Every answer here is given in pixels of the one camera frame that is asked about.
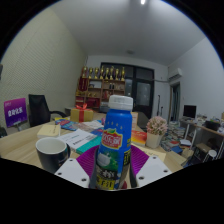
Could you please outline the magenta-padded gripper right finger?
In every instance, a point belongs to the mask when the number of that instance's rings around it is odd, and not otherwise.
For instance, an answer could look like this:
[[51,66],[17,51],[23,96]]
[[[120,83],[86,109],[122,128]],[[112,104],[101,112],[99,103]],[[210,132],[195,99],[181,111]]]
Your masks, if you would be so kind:
[[171,171],[158,156],[149,156],[140,148],[131,146],[130,184],[132,188],[146,186],[170,174]]

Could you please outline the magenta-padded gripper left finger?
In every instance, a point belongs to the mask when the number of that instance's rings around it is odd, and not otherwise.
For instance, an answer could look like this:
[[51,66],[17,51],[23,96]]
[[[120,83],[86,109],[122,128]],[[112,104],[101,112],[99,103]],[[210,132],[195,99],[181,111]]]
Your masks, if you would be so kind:
[[55,175],[84,188],[95,189],[96,155],[98,147],[94,146],[77,159],[69,158]]

